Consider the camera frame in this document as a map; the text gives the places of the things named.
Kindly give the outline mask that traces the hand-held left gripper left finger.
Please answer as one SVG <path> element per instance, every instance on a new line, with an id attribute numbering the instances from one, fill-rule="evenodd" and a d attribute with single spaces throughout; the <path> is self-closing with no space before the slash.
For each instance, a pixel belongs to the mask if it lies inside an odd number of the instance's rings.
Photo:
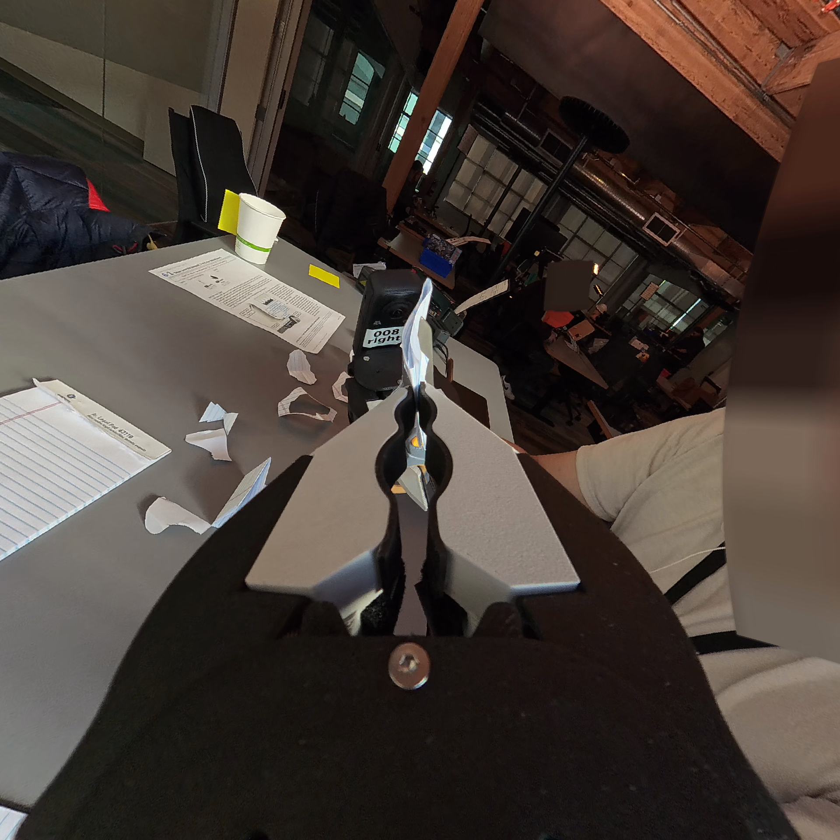
<path id="1" fill-rule="evenodd" d="M 349 634 L 386 588 L 382 555 L 398 524 L 384 457 L 396 441 L 405 468 L 403 410 L 414 417 L 410 387 L 398 387 L 312 454 L 274 528 L 245 577 L 250 590 L 328 602 Z"/>

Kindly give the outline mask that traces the narrow lined paper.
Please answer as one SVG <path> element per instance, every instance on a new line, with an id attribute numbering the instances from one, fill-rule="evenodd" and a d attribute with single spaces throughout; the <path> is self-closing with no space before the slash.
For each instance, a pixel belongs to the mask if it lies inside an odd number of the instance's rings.
<path id="1" fill-rule="evenodd" d="M 426 381 L 429 353 L 423 349 L 421 327 L 426 323 L 429 302 L 434 290 L 433 282 L 426 278 L 419 299 L 409 314 L 402 333 L 402 382 L 411 386 L 414 396 L 419 399 L 421 386 Z"/>

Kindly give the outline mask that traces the grey orange scissors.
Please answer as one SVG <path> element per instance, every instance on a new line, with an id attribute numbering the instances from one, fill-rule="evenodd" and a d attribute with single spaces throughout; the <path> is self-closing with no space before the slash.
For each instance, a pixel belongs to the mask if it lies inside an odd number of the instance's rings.
<path id="1" fill-rule="evenodd" d="M 425 385 L 434 386 L 434 336 L 432 327 L 425 319 L 420 319 L 417 328 L 421 372 Z M 414 426 L 406 439 L 406 469 L 396 482 L 415 503 L 424 511 L 428 510 L 429 501 L 434 498 L 436 486 L 426 468 L 427 434 L 421 425 L 420 416 L 415 417 Z"/>

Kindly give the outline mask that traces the person's right forearm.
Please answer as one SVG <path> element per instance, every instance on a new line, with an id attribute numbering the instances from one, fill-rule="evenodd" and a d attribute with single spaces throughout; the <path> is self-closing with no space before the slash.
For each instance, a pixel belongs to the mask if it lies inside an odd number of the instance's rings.
<path id="1" fill-rule="evenodd" d="M 584 506 L 584 508 L 594 513 L 599 519 L 612 523 L 612 519 L 602 515 L 590 506 L 581 489 L 576 462 L 578 454 L 584 448 L 587 447 L 584 446 L 574 451 L 558 454 L 533 455 L 532 458 L 536 460 L 539 465 L 551 475 L 552 478 L 557 480 L 564 489 L 569 491 L 570 494 Z"/>

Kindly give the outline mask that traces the grey desk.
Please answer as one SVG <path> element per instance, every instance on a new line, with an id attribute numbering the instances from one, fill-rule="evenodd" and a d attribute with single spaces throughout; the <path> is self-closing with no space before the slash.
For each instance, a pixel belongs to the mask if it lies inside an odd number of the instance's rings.
<path id="1" fill-rule="evenodd" d="M 274 479 L 347 426 L 332 384 L 346 369 L 361 294 L 309 276 L 317 261 L 285 241 L 266 272 L 345 320 L 311 357 L 308 389 L 333 423 L 278 417 L 296 382 L 291 346 L 151 274 L 231 238 L 122 256 L 2 281 L 2 393 L 59 380 L 162 442 L 171 453 L 1 563 L 2 803 L 26 811 L 91 723 L 145 617 L 211 536 L 149 534 L 144 513 L 165 497 L 211 521 L 243 475 L 271 458 Z M 185 442 L 209 403 L 238 413 L 232 461 Z"/>

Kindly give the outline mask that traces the blue crate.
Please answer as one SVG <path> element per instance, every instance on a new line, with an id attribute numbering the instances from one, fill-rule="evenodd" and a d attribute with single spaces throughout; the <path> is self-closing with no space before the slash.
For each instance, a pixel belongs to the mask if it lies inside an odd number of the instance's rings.
<path id="1" fill-rule="evenodd" d="M 460 256 L 460 247 L 439 235 L 431 234 L 423 239 L 418 261 L 426 270 L 446 278 L 452 273 Z"/>

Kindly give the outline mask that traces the folded lined paper booklet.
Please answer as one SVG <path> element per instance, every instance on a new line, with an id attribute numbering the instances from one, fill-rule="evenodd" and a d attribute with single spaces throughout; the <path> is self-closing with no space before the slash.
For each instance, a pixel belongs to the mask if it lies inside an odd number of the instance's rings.
<path id="1" fill-rule="evenodd" d="M 227 500 L 222 510 L 212 523 L 212 527 L 219 529 L 231 519 L 242 507 L 247 505 L 266 486 L 266 480 L 270 470 L 271 458 L 267 458 L 262 464 L 252 469 L 241 480 L 232 496 Z"/>

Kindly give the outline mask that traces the lined paper strip scrap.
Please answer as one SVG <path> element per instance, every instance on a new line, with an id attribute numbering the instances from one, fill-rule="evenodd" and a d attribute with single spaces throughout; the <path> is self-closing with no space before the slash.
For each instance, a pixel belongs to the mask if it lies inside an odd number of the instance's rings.
<path id="1" fill-rule="evenodd" d="M 305 417 L 330 424 L 337 416 L 335 408 L 326 406 L 302 387 L 282 398 L 277 406 L 278 417 Z"/>

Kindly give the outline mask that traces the printed instruction sheet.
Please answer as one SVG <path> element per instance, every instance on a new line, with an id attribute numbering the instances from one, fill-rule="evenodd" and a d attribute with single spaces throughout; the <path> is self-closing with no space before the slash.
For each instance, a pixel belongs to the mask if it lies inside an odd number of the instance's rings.
<path id="1" fill-rule="evenodd" d="M 220 248 L 150 273 L 311 354 L 320 352 L 345 320 L 341 313 Z"/>

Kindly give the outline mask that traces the white paper cup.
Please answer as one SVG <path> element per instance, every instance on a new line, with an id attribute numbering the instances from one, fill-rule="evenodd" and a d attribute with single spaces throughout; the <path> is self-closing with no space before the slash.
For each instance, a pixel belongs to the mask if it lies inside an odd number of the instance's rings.
<path id="1" fill-rule="evenodd" d="M 287 215 L 256 195 L 238 195 L 235 253 L 242 259 L 264 266 Z"/>

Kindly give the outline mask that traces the black chair white piping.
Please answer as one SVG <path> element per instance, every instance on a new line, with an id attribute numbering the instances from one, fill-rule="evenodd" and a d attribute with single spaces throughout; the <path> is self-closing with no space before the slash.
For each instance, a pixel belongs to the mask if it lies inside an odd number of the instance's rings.
<path id="1" fill-rule="evenodd" d="M 236 121 L 192 105 L 187 116 L 169 108 L 178 218 L 176 245 L 215 238 L 224 191 L 256 194 Z"/>

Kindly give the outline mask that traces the black disc-topped pole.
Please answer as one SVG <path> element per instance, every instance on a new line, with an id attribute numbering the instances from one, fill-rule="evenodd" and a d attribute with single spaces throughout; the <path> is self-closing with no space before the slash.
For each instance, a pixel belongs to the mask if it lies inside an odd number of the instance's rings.
<path id="1" fill-rule="evenodd" d="M 500 258 L 500 262 L 489 279 L 491 286 L 496 285 L 505 273 L 508 262 L 515 260 L 523 243 L 529 236 L 531 228 L 541 217 L 543 210 L 550 203 L 560 184 L 570 173 L 574 163 L 586 150 L 601 150 L 610 154 L 622 154 L 629 145 L 627 133 L 608 115 L 589 102 L 564 97 L 560 100 L 560 117 L 567 128 L 578 136 L 573 150 L 562 163 L 557 175 L 547 187 L 539 203 L 533 208 L 528 219 L 521 226 L 508 252 Z"/>

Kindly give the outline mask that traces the white lined legal pad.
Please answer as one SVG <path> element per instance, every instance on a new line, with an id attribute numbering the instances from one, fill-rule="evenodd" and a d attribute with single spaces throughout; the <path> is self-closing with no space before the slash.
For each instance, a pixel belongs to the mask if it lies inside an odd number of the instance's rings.
<path id="1" fill-rule="evenodd" d="M 1 559 L 171 449 L 62 381 L 1 398 Z"/>

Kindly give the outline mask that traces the dark blue puffer jacket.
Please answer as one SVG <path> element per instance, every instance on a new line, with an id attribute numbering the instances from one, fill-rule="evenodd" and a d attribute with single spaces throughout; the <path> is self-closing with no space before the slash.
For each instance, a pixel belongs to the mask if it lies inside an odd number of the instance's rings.
<path id="1" fill-rule="evenodd" d="M 141 253 L 151 230 L 111 213 L 85 172 L 48 156 L 1 153 L 1 278 Z"/>

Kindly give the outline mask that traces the metal ventilation duct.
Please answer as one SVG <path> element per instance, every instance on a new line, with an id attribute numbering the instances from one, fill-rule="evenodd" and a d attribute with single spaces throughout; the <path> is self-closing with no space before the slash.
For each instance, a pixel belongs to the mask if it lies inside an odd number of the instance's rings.
<path id="1" fill-rule="evenodd" d="M 594 153 L 584 154 L 572 172 L 578 183 L 621 208 L 626 217 L 633 218 L 637 228 L 642 228 L 654 214 L 676 227 L 677 237 L 667 250 L 709 280 L 721 284 L 727 279 L 738 282 L 747 279 L 752 253 L 693 207 L 679 205 L 676 195 L 662 182 L 654 180 L 650 191 L 640 190 Z"/>

